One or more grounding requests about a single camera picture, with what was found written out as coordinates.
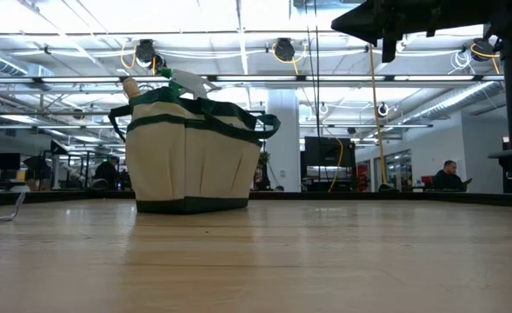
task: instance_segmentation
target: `wooden tabletop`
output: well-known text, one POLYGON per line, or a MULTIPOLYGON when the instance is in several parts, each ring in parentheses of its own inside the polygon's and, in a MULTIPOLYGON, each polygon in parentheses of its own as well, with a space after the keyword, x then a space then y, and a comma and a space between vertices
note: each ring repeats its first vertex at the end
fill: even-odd
POLYGON ((251 201, 159 216, 129 200, 25 204, 0 223, 0 312, 512 312, 512 209, 251 201))

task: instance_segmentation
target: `ceiling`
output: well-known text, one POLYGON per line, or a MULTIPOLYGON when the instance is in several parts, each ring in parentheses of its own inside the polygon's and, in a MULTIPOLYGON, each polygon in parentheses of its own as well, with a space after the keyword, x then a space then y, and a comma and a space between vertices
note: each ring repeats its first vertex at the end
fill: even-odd
MULTIPOLYGON (((15 62, 40 64, 54 76, 140 76, 150 75, 150 71, 138 63, 131 69, 125 64, 132 63, 140 39, 153 39, 170 68, 200 75, 295 75, 296 70, 300 75, 312 75, 318 66, 321 75, 369 75, 372 66, 365 52, 367 44, 330 28, 332 19, 361 2, 316 1, 315 16, 313 1, 306 15, 302 0, 0 0, 0 53, 15 62), (38 13, 31 9, 34 5, 38 13), (296 69, 273 55, 271 48, 280 37, 289 38, 295 58, 301 58, 296 69)), ((397 58, 389 64, 380 62, 379 44, 374 49, 373 69, 379 75, 493 74, 491 62, 456 64, 462 62, 455 59, 458 51, 482 33, 483 25, 477 25, 440 30, 432 38, 412 34, 399 44, 397 58)), ((0 91, 20 87, 0 85, 0 91)), ((264 109, 265 86, 226 87, 209 97, 246 109, 264 109)), ((448 90, 381 87, 377 96, 379 102, 405 111, 448 90)), ((38 107, 40 90, 28 91, 13 97, 38 107)), ((366 123, 374 117, 369 86, 326 87, 320 93, 322 101, 330 105, 326 118, 332 123, 366 123)), ((298 88, 296 94, 302 116, 303 107, 313 99, 312 88, 298 88)), ((127 103, 123 94, 114 92, 63 96, 53 92, 43 97, 57 110, 106 111, 127 103)), ((315 121, 311 112, 304 116, 308 118, 302 122, 315 121)), ((60 121, 78 123, 71 117, 60 121)))

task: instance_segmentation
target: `bag handle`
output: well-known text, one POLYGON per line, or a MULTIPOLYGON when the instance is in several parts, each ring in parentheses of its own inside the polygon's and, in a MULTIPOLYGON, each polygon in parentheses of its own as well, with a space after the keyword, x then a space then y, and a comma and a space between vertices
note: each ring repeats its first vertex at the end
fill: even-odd
POLYGON ((273 130, 255 131, 243 130, 233 125, 229 125, 221 121, 220 119, 214 117, 205 108, 202 108, 202 112, 207 123, 216 126, 216 128, 220 130, 219 132, 223 133, 224 135, 229 135, 231 137, 245 138, 250 140, 269 139, 273 135, 275 135, 275 133, 277 133, 277 131, 279 130, 279 127, 281 127, 281 121, 279 121, 279 119, 272 114, 264 114, 259 117, 256 117, 256 119, 266 126, 273 126, 273 130))
POLYGON ((126 143, 126 138, 124 137, 123 133, 120 131, 120 128, 118 128, 118 124, 116 123, 117 117, 127 117, 128 115, 132 114, 132 107, 129 105, 124 105, 122 107, 118 107, 115 109, 111 109, 109 112, 109 121, 110 124, 113 125, 113 129, 115 129, 115 132, 118 134, 118 136, 123 139, 123 141, 126 143))

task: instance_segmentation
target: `black machine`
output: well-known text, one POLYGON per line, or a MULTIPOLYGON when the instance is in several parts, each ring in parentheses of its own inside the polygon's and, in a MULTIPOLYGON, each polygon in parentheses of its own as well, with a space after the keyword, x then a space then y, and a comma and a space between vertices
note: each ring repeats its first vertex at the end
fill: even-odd
POLYGON ((20 170, 20 154, 0 153, 0 170, 20 170))
POLYGON ((358 37, 377 46, 383 39, 382 61, 396 56, 396 42, 408 33, 426 31, 428 37, 437 30, 487 24, 487 31, 475 44, 489 48, 491 36, 498 36, 492 52, 501 52, 504 62, 509 149, 492 153, 507 175, 512 176, 512 0, 367 0, 356 9, 338 17, 333 30, 358 37))
POLYGON ((333 177, 307 177, 308 166, 336 167, 345 169, 346 177, 337 178, 331 191, 354 191, 357 188, 356 147, 348 138, 305 137, 305 151, 301 159, 302 178, 308 191, 328 191, 333 177))

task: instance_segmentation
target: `person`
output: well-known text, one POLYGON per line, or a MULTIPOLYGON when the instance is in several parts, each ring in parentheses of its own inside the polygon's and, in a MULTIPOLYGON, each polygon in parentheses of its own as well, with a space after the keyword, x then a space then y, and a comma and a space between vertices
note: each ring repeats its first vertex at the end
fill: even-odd
MULTIPOLYGON (((118 171, 116 165, 118 164, 118 158, 110 156, 107 161, 102 162, 97 166, 96 174, 93 176, 94 180, 103 179, 107 182, 107 189, 114 190, 116 188, 116 180, 118 179, 118 171)), ((94 181, 92 187, 95 188, 96 182, 94 181)))
POLYGON ((438 171, 433 179, 433 187, 436 190, 459 190, 466 191, 472 179, 462 182, 456 174, 456 162, 448 160, 443 165, 443 169, 438 171))

